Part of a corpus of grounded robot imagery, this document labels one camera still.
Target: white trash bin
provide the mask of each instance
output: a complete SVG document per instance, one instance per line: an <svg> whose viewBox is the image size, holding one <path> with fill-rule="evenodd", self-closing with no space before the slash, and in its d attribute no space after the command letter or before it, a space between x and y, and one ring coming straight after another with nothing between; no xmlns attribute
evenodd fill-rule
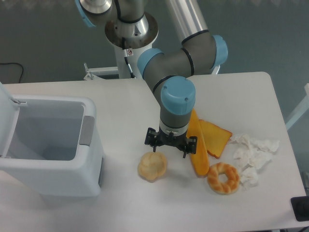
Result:
<svg viewBox="0 0 309 232"><path fill-rule="evenodd" d="M11 95L0 83L0 170L40 194L97 196L103 155L90 99Z"/></svg>

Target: bin lid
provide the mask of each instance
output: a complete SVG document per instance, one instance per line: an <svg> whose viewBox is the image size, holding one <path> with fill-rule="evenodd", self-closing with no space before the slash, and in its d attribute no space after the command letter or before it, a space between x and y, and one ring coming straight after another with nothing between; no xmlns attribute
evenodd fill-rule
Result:
<svg viewBox="0 0 309 232"><path fill-rule="evenodd" d="M19 105L0 82L0 156L6 156L16 127Z"/></svg>

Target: crumpled paper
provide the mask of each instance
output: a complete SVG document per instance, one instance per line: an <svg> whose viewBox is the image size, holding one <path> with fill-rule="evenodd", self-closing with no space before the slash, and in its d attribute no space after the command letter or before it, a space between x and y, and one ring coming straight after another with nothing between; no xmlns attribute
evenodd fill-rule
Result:
<svg viewBox="0 0 309 232"><path fill-rule="evenodd" d="M260 170L272 159L272 154L279 148L279 140L258 140L250 138L247 134L234 135L230 139L231 143L243 144L239 147L233 158L238 169L240 181L248 189L257 184L258 175L256 170Z"/></svg>

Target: orange food item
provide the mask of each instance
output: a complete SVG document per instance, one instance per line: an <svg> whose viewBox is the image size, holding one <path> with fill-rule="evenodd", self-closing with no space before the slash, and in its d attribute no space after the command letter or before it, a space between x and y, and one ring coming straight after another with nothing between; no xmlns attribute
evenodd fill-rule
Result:
<svg viewBox="0 0 309 232"><path fill-rule="evenodd" d="M138 165L138 173L148 181L164 175L167 167L167 160L165 155L161 152L147 152L140 159Z"/></svg>
<svg viewBox="0 0 309 232"><path fill-rule="evenodd" d="M203 131L204 141L208 153L218 159L233 133L202 119L199 120L199 123Z"/></svg>
<svg viewBox="0 0 309 232"><path fill-rule="evenodd" d="M225 174L228 180L224 183L221 182L219 180L220 174ZM219 194L227 195L238 189L240 178L235 167L230 164L220 162L210 167L207 181L212 190Z"/></svg>
<svg viewBox="0 0 309 232"><path fill-rule="evenodd" d="M194 109L191 113L191 118L187 131L187 138L189 138L190 136L197 137L197 153L191 154L190 156L193 168L198 176L205 176L209 170L208 154L201 125L199 123L197 113Z"/></svg>

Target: blue joint cap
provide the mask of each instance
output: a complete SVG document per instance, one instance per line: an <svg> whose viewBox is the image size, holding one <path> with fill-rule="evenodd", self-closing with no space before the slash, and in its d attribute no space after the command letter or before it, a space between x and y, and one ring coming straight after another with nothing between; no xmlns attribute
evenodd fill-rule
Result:
<svg viewBox="0 0 309 232"><path fill-rule="evenodd" d="M195 104L195 86L183 76L169 78L161 89L163 106L174 115L190 113Z"/></svg>
<svg viewBox="0 0 309 232"><path fill-rule="evenodd" d="M83 11L83 9L82 9L82 7L81 7L81 5L80 5L80 3L79 3L79 0L75 0L75 4L76 4L76 6L77 6L77 9L78 9L79 14L81 15L81 17L82 17L84 23L87 25L87 27L89 27L89 28L95 27L96 25L94 25L94 24L89 20L89 18L86 16L85 12Z"/></svg>
<svg viewBox="0 0 309 232"><path fill-rule="evenodd" d="M158 48L150 48L150 49L144 51L144 52L140 55L140 57L139 57L139 59L138 59L138 61L137 61L137 67L138 67L138 69L140 70L140 74L141 74L142 77L144 76L144 70L145 70L147 64L149 63L149 61L150 61L155 55L157 55L157 54L159 54L159 53L162 53L162 54L163 54L163 52L162 52L160 49L158 49Z"/></svg>
<svg viewBox="0 0 309 232"><path fill-rule="evenodd" d="M228 55L226 42L223 40L223 38L220 35L213 35L214 40L216 41L217 45L217 54L216 54L216 60L213 64L213 68L223 64Z"/></svg>

